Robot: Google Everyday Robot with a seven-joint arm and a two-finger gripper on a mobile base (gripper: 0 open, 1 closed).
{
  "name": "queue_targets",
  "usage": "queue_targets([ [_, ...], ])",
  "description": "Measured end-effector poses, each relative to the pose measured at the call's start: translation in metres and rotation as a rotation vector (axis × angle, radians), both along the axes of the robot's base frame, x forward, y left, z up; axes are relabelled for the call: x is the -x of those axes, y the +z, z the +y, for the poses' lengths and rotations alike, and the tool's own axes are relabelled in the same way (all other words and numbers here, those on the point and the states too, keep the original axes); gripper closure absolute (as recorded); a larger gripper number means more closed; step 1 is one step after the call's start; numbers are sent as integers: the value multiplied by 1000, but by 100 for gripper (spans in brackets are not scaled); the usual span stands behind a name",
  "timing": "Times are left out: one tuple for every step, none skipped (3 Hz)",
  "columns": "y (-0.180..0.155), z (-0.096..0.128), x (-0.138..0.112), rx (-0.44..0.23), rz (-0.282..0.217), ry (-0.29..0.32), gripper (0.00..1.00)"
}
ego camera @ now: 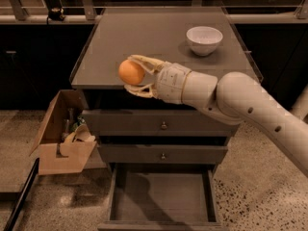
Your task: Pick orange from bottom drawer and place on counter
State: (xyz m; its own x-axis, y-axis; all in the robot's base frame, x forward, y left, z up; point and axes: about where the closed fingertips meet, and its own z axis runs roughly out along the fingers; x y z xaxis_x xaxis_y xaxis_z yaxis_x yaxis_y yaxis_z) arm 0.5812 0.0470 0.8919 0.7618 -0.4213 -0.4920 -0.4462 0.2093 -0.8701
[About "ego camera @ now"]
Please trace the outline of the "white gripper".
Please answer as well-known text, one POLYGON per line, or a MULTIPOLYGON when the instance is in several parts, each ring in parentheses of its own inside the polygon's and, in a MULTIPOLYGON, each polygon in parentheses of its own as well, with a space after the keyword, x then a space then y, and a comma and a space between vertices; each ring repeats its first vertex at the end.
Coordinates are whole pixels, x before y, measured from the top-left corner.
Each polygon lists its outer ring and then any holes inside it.
POLYGON ((131 94, 142 98, 158 98, 166 103, 181 104, 182 92, 188 75, 192 72, 180 64, 165 63, 164 61, 143 55, 131 55, 130 61, 140 65, 147 73, 156 75, 154 84, 144 86, 125 85, 131 94))

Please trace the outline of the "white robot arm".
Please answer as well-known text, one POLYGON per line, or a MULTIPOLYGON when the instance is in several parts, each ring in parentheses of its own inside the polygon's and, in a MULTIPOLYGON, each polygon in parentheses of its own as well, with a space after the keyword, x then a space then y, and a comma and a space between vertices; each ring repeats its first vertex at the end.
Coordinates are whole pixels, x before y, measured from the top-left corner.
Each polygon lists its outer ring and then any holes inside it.
POLYGON ((308 124, 280 106, 248 75, 230 72, 219 79, 141 55, 123 61, 118 75, 125 89, 138 97, 188 105, 225 124, 249 122, 308 175, 308 124))

